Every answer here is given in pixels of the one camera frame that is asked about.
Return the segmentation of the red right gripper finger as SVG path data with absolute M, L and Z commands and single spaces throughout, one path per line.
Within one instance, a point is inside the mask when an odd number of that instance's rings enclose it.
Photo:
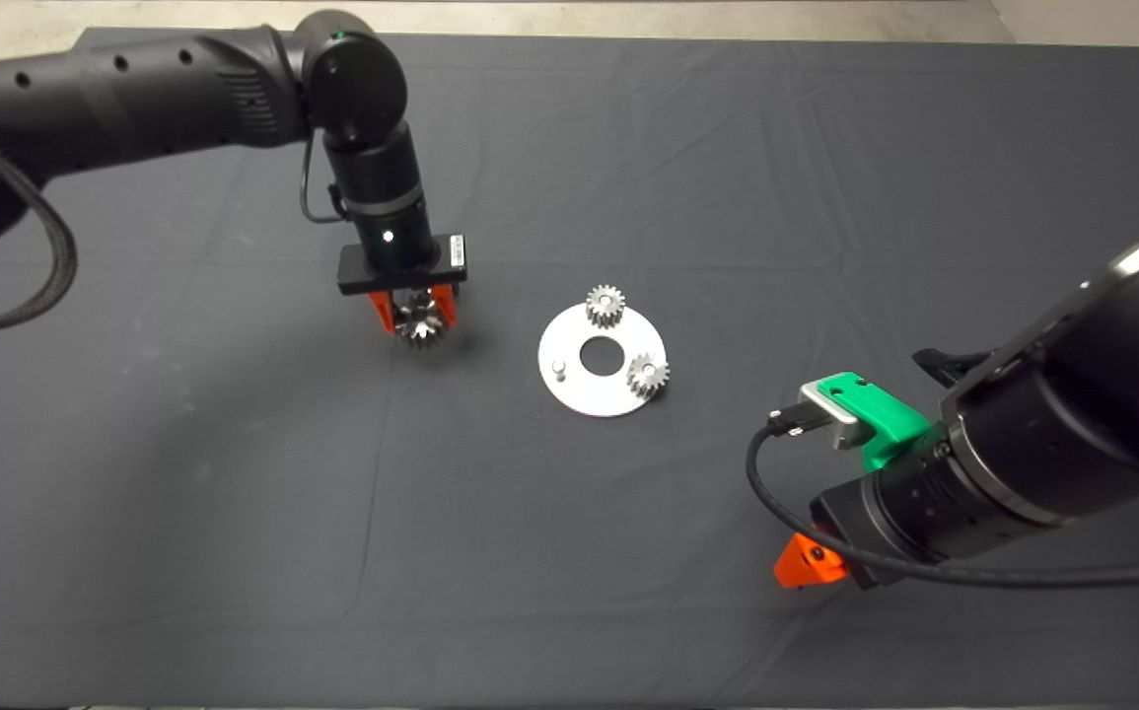
M 794 533 L 775 562 L 773 576 L 781 588 L 802 589 L 839 583 L 849 576 L 849 569 L 839 553 L 816 542 L 808 534 Z

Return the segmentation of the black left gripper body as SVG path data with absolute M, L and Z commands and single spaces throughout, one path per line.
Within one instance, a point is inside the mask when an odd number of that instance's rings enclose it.
M 344 296 L 458 286 L 468 279 L 465 234 L 431 231 L 428 205 L 390 214 L 352 214 L 358 242 L 341 251 L 336 287 Z

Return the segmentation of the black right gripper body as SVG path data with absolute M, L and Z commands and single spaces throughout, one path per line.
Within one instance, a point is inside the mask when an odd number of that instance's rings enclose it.
M 966 560 L 1036 534 L 967 479 L 945 439 L 921 439 L 888 466 L 810 503 L 817 529 L 917 563 Z

